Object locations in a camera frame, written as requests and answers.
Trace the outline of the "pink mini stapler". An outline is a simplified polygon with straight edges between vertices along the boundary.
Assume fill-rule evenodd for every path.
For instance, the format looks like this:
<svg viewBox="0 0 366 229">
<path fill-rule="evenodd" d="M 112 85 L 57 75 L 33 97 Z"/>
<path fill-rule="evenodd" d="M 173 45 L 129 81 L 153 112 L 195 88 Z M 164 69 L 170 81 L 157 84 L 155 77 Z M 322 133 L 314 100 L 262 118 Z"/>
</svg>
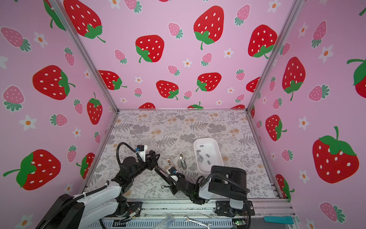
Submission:
<svg viewBox="0 0 366 229">
<path fill-rule="evenodd" d="M 174 167 L 170 159 L 167 159 L 167 163 L 168 163 L 168 170 Z"/>
</svg>

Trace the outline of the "beige mini stapler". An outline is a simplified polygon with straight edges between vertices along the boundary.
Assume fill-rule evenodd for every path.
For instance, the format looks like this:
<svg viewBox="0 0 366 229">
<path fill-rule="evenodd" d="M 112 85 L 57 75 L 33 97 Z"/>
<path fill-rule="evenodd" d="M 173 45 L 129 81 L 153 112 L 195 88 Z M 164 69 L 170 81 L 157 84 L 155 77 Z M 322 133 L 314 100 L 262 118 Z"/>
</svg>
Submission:
<svg viewBox="0 0 366 229">
<path fill-rule="evenodd" d="M 186 165 L 185 158 L 184 158 L 183 154 L 180 154 L 180 161 L 181 161 L 183 169 L 187 169 L 187 165 Z"/>
</svg>

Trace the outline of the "black stapler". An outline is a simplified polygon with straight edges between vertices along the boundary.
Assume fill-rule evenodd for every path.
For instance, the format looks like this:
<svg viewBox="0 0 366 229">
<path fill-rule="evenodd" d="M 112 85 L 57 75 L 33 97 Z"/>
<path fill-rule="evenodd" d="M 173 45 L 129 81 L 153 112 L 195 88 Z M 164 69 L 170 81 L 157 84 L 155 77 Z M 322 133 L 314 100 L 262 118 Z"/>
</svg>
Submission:
<svg viewBox="0 0 366 229">
<path fill-rule="evenodd" d="M 154 170 L 167 183 L 166 186 L 171 186 L 170 192 L 173 195 L 175 195 L 178 192 L 178 190 L 176 189 L 173 179 L 166 172 L 164 172 L 159 166 L 156 166 Z"/>
</svg>

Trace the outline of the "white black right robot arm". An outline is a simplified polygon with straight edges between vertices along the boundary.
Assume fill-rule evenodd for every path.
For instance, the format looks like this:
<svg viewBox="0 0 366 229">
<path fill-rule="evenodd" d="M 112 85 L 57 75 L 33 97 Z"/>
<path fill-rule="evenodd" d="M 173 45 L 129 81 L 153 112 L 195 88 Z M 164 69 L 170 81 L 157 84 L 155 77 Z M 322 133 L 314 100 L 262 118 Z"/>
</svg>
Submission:
<svg viewBox="0 0 366 229">
<path fill-rule="evenodd" d="M 170 185 L 172 194 L 182 192 L 194 204 L 203 205 L 216 194 L 229 199 L 230 207 L 241 210 L 250 190 L 247 188 L 247 172 L 239 168 L 212 166 L 208 176 L 200 176 L 192 183 L 174 167 L 161 177 Z"/>
</svg>

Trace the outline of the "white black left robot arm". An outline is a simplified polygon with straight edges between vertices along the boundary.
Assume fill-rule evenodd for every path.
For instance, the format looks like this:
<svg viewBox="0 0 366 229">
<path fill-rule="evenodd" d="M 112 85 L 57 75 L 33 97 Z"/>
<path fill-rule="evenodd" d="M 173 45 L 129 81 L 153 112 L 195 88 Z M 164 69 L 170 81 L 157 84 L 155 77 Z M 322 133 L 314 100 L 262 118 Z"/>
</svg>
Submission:
<svg viewBox="0 0 366 229">
<path fill-rule="evenodd" d="M 146 145 L 131 149 L 136 157 L 117 158 L 119 172 L 98 189 L 71 196 L 59 196 L 37 225 L 38 229 L 84 229 L 90 224 L 120 210 L 126 211 L 124 194 L 136 177 L 145 170 L 154 170 L 160 157 Z"/>
</svg>

